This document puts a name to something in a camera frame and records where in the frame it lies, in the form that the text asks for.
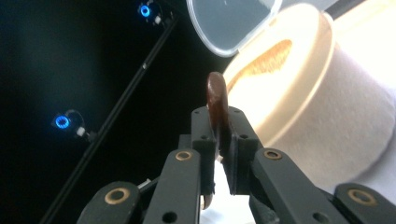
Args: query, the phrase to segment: plastic lid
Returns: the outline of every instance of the plastic lid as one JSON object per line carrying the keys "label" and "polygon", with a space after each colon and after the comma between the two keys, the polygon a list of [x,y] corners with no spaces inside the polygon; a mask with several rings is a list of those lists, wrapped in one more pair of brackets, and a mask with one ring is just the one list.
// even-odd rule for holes
{"label": "plastic lid", "polygon": [[282,0],[187,0],[192,24],[205,45],[230,57],[265,28]]}

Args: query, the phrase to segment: cylindrical object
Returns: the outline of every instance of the cylindrical object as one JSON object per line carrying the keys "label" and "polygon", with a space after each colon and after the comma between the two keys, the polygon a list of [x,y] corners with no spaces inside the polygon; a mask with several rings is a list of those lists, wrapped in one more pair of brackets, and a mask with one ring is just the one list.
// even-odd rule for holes
{"label": "cylindrical object", "polygon": [[282,10],[224,77],[229,105],[263,145],[285,151],[323,189],[369,169],[391,138],[390,94],[338,48],[332,19],[307,4]]}

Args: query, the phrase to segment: white surface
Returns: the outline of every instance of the white surface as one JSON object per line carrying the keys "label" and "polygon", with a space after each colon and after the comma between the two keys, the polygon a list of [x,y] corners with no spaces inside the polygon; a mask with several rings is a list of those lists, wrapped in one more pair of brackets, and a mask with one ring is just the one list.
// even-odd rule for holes
{"label": "white surface", "polygon": [[216,194],[209,208],[201,211],[201,224],[254,223],[248,196],[232,196],[222,165],[215,162]]}

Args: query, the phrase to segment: black pole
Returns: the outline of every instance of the black pole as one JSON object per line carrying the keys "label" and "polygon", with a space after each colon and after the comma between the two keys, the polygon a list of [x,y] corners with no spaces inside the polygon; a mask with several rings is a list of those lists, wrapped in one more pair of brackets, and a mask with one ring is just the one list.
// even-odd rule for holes
{"label": "black pole", "polygon": [[329,6],[325,11],[329,13],[333,20],[336,20],[364,1],[365,0],[339,0]]}
{"label": "black pole", "polygon": [[76,185],[76,183],[79,180],[79,178],[81,177],[83,171],[85,170],[88,163],[92,159],[93,155],[98,150],[99,146],[102,144],[103,140],[105,139],[110,128],[113,126],[119,113],[124,108],[128,99],[134,92],[134,89],[139,84],[143,75],[146,74],[147,69],[149,68],[151,63],[154,61],[155,57],[157,56],[158,52],[162,48],[162,46],[165,43],[168,36],[172,33],[176,24],[177,24],[177,16],[174,16],[174,18],[172,20],[170,20],[169,23],[167,24],[163,34],[158,39],[157,43],[152,48],[151,52],[148,54],[148,57],[146,58],[146,60],[142,63],[139,70],[135,73],[133,79],[129,83],[128,87],[126,88],[126,90],[124,91],[124,93],[122,94],[120,99],[117,101],[116,105],[111,110],[110,114],[107,116],[105,123],[102,125],[102,127],[99,130],[94,141],[89,145],[89,147],[85,151],[84,155],[78,162],[78,165],[74,169],[73,173],[69,176],[69,178],[65,182],[64,186],[62,187],[61,191],[56,196],[55,200],[50,205],[46,214],[41,218],[40,224],[50,224],[51,221],[54,219],[54,217],[58,213],[59,209],[64,204],[64,201],[66,200],[67,196],[70,194],[70,191]]}

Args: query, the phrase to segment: white cylinder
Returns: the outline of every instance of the white cylinder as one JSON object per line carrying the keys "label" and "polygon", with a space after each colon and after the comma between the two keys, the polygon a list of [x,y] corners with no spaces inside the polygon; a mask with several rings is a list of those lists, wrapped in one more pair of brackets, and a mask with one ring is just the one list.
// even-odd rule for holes
{"label": "white cylinder", "polygon": [[307,4],[282,10],[224,77],[229,105],[263,145],[285,151],[323,189],[369,169],[392,136],[391,95],[338,48],[332,19]]}

